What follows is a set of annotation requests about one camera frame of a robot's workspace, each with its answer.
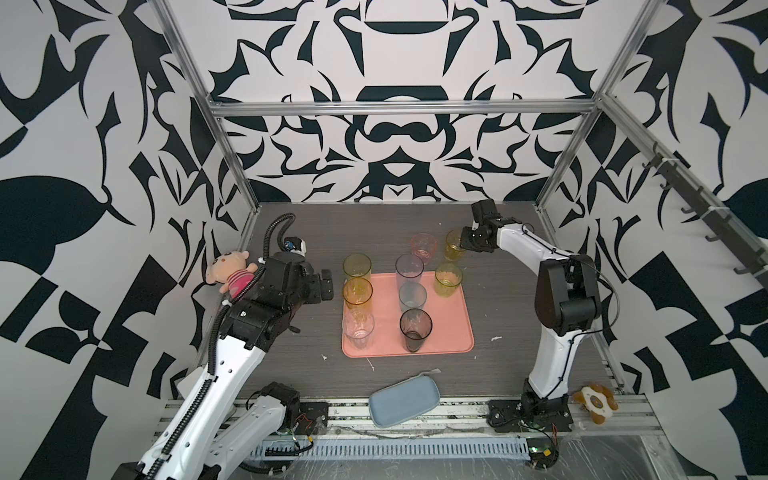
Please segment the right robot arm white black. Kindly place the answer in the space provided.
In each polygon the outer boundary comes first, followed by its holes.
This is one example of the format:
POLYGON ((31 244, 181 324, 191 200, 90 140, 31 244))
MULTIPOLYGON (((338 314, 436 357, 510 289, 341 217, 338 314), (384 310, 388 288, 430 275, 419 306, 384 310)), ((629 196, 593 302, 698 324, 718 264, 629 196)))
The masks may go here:
POLYGON ((591 257, 560 250, 521 221, 503 217, 492 200, 471 205, 473 223, 460 234, 464 250, 513 255, 536 274, 534 311, 541 337, 521 396, 521 416, 563 415, 580 343, 602 314, 599 270, 591 257))

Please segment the pink plastic tray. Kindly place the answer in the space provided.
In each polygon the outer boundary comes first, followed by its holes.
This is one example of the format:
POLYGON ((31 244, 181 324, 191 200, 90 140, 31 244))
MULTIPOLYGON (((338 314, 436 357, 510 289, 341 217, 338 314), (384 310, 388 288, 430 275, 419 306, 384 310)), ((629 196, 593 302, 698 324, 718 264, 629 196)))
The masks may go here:
MULTIPOLYGON (((358 347, 347 335, 342 336, 342 351, 349 358, 403 357, 409 352, 405 337, 400 330, 396 275, 375 273, 371 276, 373 286, 372 315, 374 320, 370 341, 363 348, 358 347)), ((425 272, 421 284, 426 288, 425 311, 432 319, 433 329, 418 353, 440 355, 466 353, 474 347, 474 335, 464 298, 459 287, 449 297, 435 293, 435 273, 425 272)))

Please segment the tall amber glass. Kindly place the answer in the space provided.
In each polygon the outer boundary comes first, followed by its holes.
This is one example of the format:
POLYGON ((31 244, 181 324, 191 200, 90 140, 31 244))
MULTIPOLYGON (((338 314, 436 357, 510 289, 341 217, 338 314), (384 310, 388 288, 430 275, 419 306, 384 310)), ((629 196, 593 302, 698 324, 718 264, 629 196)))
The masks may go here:
POLYGON ((349 312, 371 313, 373 293, 373 285, 368 279, 351 278, 346 281, 342 290, 345 307, 349 312))

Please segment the teal frosted cup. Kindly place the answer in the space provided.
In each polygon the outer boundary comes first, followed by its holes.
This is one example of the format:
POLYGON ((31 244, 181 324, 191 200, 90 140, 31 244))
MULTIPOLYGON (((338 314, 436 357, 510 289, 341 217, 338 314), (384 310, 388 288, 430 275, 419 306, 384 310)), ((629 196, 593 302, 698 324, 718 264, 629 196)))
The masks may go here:
POLYGON ((404 283, 398 292, 399 305, 402 312, 411 309, 423 309, 428 298, 427 290, 416 282, 404 283))

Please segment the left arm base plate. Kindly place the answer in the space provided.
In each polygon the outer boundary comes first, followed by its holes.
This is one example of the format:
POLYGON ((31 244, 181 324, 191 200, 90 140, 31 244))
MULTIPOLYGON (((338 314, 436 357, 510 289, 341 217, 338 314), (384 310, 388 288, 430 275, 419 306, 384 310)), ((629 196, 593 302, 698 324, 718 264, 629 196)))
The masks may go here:
POLYGON ((330 404, 324 401, 301 401, 293 423, 293 433, 309 436, 326 430, 330 404))

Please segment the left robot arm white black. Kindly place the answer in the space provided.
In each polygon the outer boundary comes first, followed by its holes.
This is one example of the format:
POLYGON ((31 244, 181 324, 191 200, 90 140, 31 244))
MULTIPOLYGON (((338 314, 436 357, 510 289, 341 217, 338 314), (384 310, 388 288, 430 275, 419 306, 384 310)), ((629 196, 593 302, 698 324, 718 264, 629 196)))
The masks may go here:
POLYGON ((232 425, 225 422, 236 397, 299 309, 334 297, 332 273, 315 271, 299 253, 266 259, 237 296, 228 297, 209 337, 205 371, 191 395, 137 462, 116 479, 227 479, 270 435, 292 431, 300 395, 272 382, 232 425))

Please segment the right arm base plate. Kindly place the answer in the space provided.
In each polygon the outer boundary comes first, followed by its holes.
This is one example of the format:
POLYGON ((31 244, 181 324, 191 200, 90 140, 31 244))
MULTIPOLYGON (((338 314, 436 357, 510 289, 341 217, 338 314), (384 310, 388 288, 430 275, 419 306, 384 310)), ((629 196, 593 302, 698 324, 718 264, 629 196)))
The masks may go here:
POLYGON ((487 403, 487 424, 497 433, 522 432, 555 428, 558 432, 570 432, 573 425, 568 401, 559 399, 537 400, 525 397, 520 400, 493 399, 487 403))

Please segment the tall green glass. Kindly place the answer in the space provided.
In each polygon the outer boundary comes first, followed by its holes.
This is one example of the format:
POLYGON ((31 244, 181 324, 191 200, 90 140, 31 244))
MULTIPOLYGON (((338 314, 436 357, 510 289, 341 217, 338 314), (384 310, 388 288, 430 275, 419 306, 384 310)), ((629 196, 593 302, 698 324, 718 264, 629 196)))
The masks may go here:
POLYGON ((351 253, 342 263, 342 270, 345 275, 345 280, 349 281, 356 278, 363 278, 369 280, 372 274, 372 261, 363 253, 351 253))

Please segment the clear stemmed glass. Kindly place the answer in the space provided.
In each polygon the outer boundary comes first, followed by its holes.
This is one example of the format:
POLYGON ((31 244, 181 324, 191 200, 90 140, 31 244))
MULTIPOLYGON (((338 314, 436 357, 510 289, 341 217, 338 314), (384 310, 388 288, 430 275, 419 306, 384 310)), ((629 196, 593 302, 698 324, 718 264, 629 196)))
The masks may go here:
POLYGON ((369 346, 374 329, 375 318, 367 310, 351 310, 344 316, 344 337, 359 350, 364 350, 369 346))

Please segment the tall blue glass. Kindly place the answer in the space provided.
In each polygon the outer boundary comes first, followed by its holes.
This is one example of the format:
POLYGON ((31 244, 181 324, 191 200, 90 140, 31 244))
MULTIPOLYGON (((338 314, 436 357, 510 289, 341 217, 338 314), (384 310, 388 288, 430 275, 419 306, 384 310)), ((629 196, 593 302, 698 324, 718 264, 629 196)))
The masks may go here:
POLYGON ((404 254, 395 261, 395 274, 397 289, 401 289, 407 283, 419 283, 424 272, 423 260, 414 254, 404 254))

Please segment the tall dark grey glass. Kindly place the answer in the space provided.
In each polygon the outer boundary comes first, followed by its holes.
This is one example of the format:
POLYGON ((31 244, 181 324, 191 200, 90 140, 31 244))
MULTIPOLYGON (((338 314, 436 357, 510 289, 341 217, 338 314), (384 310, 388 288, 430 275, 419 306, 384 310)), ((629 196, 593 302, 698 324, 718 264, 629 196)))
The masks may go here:
POLYGON ((422 309, 406 310, 399 320, 400 332, 409 353, 418 352, 433 329, 431 316, 422 309))

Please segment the small green glass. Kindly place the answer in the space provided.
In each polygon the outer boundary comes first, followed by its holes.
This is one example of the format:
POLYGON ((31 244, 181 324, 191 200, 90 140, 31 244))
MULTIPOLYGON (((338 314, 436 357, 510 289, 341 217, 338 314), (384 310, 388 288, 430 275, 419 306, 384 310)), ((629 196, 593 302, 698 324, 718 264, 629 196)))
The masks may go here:
POLYGON ((435 293, 438 296, 449 298, 461 286, 463 273, 456 264, 445 262, 436 268, 434 278, 435 293))

